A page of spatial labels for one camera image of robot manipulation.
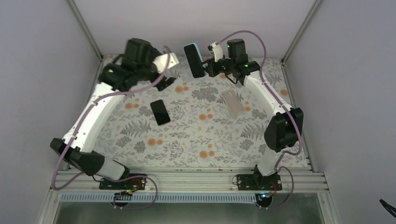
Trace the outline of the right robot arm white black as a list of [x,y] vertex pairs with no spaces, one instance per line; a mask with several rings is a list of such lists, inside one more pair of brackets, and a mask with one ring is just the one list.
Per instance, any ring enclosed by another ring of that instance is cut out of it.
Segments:
[[269,188],[279,182],[278,165],[285,154],[291,153],[287,149],[301,140],[304,113],[280,97],[265,78],[263,64],[248,59],[243,39],[227,41],[228,56],[224,56],[219,42],[211,43],[208,50],[212,57],[204,61],[205,71],[212,77],[219,73],[231,74],[261,103],[270,120],[263,134],[268,149],[246,180],[251,188]]

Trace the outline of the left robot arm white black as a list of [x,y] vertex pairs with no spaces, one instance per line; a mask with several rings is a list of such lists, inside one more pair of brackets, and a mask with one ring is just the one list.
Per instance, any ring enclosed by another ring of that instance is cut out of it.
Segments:
[[164,90],[175,81],[173,77],[166,78],[165,71],[178,63],[177,56],[168,47],[161,53],[146,40],[128,40],[124,53],[104,66],[76,123],[63,137],[54,138],[50,148],[84,174],[105,176],[118,189],[126,188],[130,183],[128,168],[95,152],[95,141],[126,95],[152,87]]

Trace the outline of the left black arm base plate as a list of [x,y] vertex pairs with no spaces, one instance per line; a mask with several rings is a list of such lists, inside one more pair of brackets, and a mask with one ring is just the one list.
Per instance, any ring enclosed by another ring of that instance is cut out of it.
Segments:
[[100,190],[120,190],[120,191],[135,191],[144,190],[147,183],[146,174],[130,174],[132,177],[126,181],[115,182],[102,178],[99,183]]

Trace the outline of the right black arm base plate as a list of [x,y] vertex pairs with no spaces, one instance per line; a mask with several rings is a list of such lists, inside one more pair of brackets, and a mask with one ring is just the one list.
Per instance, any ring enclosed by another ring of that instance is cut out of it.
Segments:
[[239,191],[271,191],[282,190],[282,181],[278,173],[270,176],[260,174],[238,174],[233,177],[232,183],[238,187]]

